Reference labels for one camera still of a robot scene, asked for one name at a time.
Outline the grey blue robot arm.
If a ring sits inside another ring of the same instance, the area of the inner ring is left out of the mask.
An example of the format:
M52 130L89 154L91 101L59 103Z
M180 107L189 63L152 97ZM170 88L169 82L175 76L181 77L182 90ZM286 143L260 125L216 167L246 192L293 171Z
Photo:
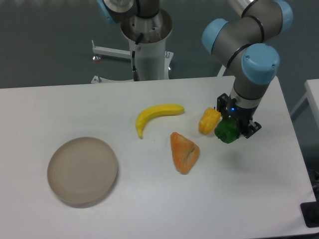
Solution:
M159 1L100 0L97 4L105 21L120 24L129 42L133 80L162 80L172 19ZM224 143L249 138L261 128L253 115L280 64L277 51L265 41L293 22L292 9L283 0L231 0L229 4L241 18L235 23L215 19L201 37L205 49L235 77L231 92L217 98L221 116L214 133Z

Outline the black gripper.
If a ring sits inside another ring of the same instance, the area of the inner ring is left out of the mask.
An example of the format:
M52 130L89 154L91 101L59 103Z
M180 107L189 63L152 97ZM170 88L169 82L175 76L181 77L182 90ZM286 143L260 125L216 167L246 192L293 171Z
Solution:
M245 138L250 138L262 126L253 121L253 115L257 107L243 108L237 104L235 98L231 98L227 94L223 93L217 98L217 111L221 113L223 118L233 118L236 120L238 128L240 129L240 135Z

